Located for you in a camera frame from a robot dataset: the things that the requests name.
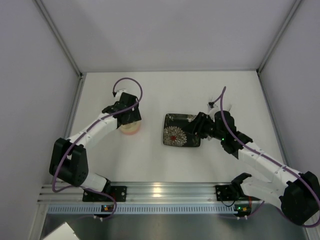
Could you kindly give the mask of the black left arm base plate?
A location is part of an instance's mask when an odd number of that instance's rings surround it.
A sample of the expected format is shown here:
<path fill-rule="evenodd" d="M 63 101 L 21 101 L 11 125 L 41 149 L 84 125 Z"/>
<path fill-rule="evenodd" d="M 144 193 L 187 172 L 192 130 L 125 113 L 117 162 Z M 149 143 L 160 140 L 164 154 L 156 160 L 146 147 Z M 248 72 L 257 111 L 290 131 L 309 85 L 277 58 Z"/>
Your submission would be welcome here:
<path fill-rule="evenodd" d="M 111 186 L 107 195 L 111 196 L 116 202 L 126 202 L 127 198 L 127 186 Z M 99 193 L 93 193 L 88 190 L 84 190 L 82 196 L 83 202 L 88 203 L 102 203 L 102 202 L 112 202 L 113 200 L 105 195 Z"/>

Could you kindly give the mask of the cream round lunch box lid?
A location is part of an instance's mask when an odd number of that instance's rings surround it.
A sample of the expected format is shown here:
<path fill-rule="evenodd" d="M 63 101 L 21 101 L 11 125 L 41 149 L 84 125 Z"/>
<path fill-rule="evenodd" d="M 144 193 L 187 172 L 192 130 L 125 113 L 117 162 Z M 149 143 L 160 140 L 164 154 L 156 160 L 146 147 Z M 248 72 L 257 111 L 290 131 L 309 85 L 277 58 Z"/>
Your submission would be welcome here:
<path fill-rule="evenodd" d="M 128 123 L 128 124 L 125 124 L 125 125 L 121 125 L 121 126 L 124 126 L 126 129 L 127 128 L 130 128 L 130 127 L 140 127 L 141 126 L 141 122 L 140 121 L 136 121 L 136 122 L 133 122 L 133 123 Z"/>

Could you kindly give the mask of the stainless steel tongs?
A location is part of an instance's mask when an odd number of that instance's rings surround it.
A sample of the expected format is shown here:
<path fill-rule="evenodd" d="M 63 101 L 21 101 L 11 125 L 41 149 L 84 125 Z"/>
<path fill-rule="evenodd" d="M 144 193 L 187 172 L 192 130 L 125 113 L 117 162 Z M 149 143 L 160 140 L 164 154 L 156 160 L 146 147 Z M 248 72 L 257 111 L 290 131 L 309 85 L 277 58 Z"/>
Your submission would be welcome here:
<path fill-rule="evenodd" d="M 220 113 L 221 112 L 221 108 L 220 108 L 220 100 L 221 97 L 219 96 L 216 100 L 213 100 L 213 97 L 211 98 L 210 102 L 215 102 L 218 107 L 219 107 L 219 111 L 217 111 L 216 113 Z M 223 109 L 227 112 L 230 112 L 230 110 L 232 109 L 232 104 L 231 103 L 224 103 L 223 104 Z"/>

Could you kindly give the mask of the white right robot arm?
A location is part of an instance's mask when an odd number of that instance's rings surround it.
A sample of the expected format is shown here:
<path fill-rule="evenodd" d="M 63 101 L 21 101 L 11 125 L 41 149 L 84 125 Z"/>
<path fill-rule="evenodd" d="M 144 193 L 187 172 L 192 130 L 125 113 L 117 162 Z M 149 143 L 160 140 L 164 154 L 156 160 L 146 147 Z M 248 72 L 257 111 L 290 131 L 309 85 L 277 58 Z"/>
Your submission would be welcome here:
<path fill-rule="evenodd" d="M 183 128 L 201 139 L 220 140 L 225 152 L 254 168 L 265 180 L 242 173 L 231 182 L 236 197 L 254 197 L 276 207 L 292 223 L 304 226 L 320 211 L 320 184 L 310 171 L 301 173 L 271 158 L 254 141 L 237 130 L 228 111 L 218 111 L 211 118 L 199 112 Z"/>

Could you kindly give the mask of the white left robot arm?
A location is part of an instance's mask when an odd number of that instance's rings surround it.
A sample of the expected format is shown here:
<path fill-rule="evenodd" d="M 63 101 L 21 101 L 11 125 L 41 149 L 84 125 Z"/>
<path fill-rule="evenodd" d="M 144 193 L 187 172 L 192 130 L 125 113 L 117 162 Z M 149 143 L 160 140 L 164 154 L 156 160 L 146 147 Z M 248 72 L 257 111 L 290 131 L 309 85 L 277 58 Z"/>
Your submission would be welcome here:
<path fill-rule="evenodd" d="M 142 120 L 138 98 L 126 91 L 114 93 L 116 102 L 105 107 L 98 117 L 79 133 L 55 141 L 49 173 L 73 187 L 109 194 L 111 182 L 89 171 L 87 150 L 122 126 Z"/>

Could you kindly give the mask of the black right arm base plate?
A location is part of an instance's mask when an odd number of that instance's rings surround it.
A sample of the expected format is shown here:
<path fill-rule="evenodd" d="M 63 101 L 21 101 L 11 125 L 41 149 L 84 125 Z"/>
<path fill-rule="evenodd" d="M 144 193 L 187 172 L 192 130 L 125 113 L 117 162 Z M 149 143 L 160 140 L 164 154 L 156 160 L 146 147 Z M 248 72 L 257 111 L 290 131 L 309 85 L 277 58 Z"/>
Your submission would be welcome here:
<path fill-rule="evenodd" d="M 243 191 L 232 184 L 223 184 L 215 186 L 216 198 L 218 201 L 248 201 L 249 198 L 253 201 L 259 199 L 253 196 L 244 195 Z"/>

